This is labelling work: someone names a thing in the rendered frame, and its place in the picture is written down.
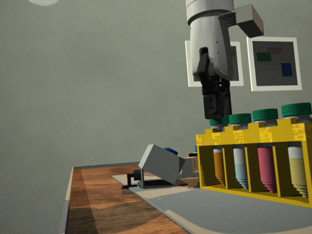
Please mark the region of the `yellow tube rack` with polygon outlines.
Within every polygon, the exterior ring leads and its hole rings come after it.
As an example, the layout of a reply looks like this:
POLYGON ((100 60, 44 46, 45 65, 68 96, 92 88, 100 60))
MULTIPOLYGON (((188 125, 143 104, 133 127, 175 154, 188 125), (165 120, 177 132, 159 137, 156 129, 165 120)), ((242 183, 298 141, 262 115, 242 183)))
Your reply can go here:
POLYGON ((264 127, 264 122, 249 123, 245 130, 226 126, 225 132, 205 129, 205 134, 196 135, 200 189, 312 208, 312 118, 310 120, 311 123, 297 124, 296 118, 281 119, 272 127, 264 127), (292 184, 289 141, 302 141, 308 198, 292 184), (270 192, 261 181, 257 143, 267 142, 272 142, 277 192, 270 192), (249 189, 237 181, 233 144, 245 146, 249 189), (216 177, 213 145, 222 145, 225 186, 216 177))

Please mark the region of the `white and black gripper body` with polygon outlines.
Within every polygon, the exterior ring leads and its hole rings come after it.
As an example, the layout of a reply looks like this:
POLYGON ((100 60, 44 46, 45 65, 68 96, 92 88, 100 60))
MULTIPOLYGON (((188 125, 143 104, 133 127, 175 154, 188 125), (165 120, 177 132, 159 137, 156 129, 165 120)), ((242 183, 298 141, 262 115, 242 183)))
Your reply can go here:
MULTIPOLYGON (((208 48, 209 75, 217 75, 228 81, 233 79, 233 61, 228 28, 227 17, 220 17, 219 14, 207 15, 194 20, 190 24, 190 55, 191 73, 194 78, 200 80, 198 67, 203 48, 208 48)), ((200 80, 201 81, 201 80, 200 80)))

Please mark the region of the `green screw cap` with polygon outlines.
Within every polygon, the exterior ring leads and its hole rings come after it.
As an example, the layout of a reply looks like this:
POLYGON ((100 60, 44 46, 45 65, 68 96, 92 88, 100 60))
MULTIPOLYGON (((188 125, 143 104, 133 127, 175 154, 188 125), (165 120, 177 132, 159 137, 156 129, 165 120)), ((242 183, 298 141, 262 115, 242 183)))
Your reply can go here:
POLYGON ((281 106, 282 117, 292 116, 292 115, 301 115, 301 114, 312 114, 311 103, 295 103, 287 104, 281 106))
POLYGON ((241 113, 241 114, 232 114, 229 115, 229 124, 235 123, 251 123, 251 113, 241 113))
POLYGON ((252 111, 253 121, 265 119, 278 119, 277 109, 261 109, 252 111))

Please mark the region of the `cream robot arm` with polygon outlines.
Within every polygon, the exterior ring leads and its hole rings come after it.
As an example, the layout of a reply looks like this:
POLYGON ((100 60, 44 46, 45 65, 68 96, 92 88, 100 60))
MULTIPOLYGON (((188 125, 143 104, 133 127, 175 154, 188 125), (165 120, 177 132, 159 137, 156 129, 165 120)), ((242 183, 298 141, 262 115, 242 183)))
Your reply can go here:
POLYGON ((232 19, 249 38, 264 35, 263 21, 252 4, 234 9, 233 0, 186 0, 187 24, 207 15, 219 14, 232 19))

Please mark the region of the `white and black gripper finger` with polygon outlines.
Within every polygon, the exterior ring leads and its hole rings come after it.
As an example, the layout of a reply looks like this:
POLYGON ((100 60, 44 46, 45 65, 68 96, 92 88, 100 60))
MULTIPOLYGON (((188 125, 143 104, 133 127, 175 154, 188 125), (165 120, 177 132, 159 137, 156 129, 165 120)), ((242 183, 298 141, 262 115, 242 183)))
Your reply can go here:
POLYGON ((201 52, 198 75, 201 79, 202 94, 204 101, 205 119, 216 119, 224 117, 224 107, 222 94, 220 93, 220 76, 209 75, 209 55, 208 48, 203 48, 201 52))
POLYGON ((231 109, 231 97, 230 97, 230 81, 221 78, 220 81, 220 93, 222 94, 224 115, 232 115, 231 109))

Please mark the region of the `beige flat mat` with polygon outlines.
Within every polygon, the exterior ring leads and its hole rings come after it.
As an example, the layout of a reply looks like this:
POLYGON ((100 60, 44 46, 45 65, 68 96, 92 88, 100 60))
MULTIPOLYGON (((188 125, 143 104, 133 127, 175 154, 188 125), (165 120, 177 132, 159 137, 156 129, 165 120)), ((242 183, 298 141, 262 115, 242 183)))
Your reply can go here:
POLYGON ((312 234, 312 208, 194 188, 188 185, 143 189, 128 187, 191 234, 312 234))

